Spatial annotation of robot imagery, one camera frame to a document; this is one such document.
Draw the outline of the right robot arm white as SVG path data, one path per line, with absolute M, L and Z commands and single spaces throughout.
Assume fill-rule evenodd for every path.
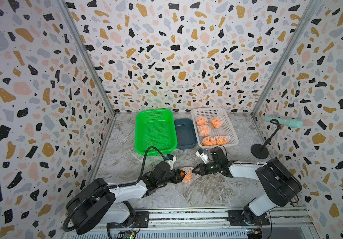
M 266 163 L 229 160 L 220 146 L 211 150 L 199 149 L 195 154 L 203 162 L 193 168 L 194 174 L 204 176 L 220 173 L 229 178 L 260 181 L 264 193 L 248 203 L 239 216 L 229 219 L 230 222 L 255 225 L 267 216 L 268 211 L 286 206 L 302 190 L 299 181 L 277 158 Z

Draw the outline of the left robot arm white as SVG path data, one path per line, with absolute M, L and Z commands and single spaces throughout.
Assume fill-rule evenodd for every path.
M 152 171 L 144 169 L 141 168 L 137 180 L 128 183 L 108 184 L 102 178 L 94 180 L 66 205 L 68 215 L 63 222 L 63 231 L 75 230 L 83 235 L 101 221 L 109 226 L 131 227 L 138 221 L 129 200 L 150 196 L 169 183 L 181 183 L 187 175 L 181 169 L 172 169 L 168 161 L 161 161 Z

